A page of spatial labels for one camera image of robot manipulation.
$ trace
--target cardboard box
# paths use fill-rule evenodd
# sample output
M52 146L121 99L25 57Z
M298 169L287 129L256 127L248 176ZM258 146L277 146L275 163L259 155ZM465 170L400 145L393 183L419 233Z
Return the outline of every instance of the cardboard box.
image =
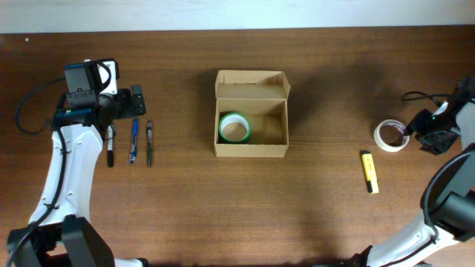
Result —
M216 156L284 157L289 147L287 99L290 85L282 71L219 70L216 78L214 151ZM228 113L249 119L246 144L220 137L220 119Z

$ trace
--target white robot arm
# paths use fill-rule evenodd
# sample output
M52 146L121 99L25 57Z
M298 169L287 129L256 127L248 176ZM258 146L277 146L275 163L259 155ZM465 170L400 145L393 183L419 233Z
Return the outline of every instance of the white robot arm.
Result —
M475 79L460 81L449 102L421 111L408 125L423 150L446 152L462 138L463 152L443 166L422 198L422 212L396 236L356 254L348 266L415 266L438 250L475 235Z
M141 87L117 89L113 59L65 67L70 108L58 108L53 120L53 156L45 189L29 227L10 232L9 266L143 267L145 259L114 259L90 224L91 186L107 127L113 119L145 113ZM67 254L50 257L57 242Z

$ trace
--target pen cap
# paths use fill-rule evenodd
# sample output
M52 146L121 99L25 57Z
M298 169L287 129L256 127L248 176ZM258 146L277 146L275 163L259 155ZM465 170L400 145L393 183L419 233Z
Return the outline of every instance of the pen cap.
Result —
M133 129L133 134L136 135L139 132L139 119L135 118L134 119L134 129Z
M151 121L147 122L147 141L151 144Z

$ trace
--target wooden table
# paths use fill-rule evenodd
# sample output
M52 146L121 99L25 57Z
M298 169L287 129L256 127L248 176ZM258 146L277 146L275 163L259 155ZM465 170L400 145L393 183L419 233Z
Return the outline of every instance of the wooden table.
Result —
M116 122L116 165L97 160L91 222L116 257L152 263L247 265L346 259L384 242L419 212L434 173L460 152L419 151L411 139L392 154L371 129L408 123L430 101L401 103L409 90L448 93L473 74L475 27L375 27L0 36L0 262L9 230L25 227L50 163L51 132L20 133L13 114L36 85L63 66L114 57L119 85L141 84L139 156L130 166L130 119ZM219 69L283 70L290 148L284 159L216 158L214 81ZM66 85L33 97L29 129L53 115ZM145 124L155 124L146 167ZM370 195L358 155L373 152L380 194ZM475 243L428 258L471 266Z

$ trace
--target masking tape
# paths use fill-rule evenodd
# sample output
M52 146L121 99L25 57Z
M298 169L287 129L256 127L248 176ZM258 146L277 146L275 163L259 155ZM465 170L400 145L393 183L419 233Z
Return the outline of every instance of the masking tape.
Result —
M392 146L388 145L383 141L381 138L381 127L383 126L390 126L398 130L399 133L402 135L402 144L400 146ZM406 126L404 126L401 122L396 121L395 119L386 119L385 121L381 122L378 127L374 130L374 141L376 144L384 151L387 152L397 152L403 149L409 143L409 136L406 136L405 133Z
M231 124L231 123L239 123L241 124L242 126L244 126L247 130L247 133L246 135L239 139L239 140L232 140L232 139L229 139L227 138L224 134L223 134L223 129ZM240 114L240 113L229 113L227 115L225 115L221 120L220 120L220 124L218 125L218 130L220 132L220 136L223 137L224 140L226 140L227 142L231 142L231 143L242 143L242 142L245 142L247 141L247 139L249 138L249 136L251 135L251 124L249 123L249 120L243 115L243 114Z

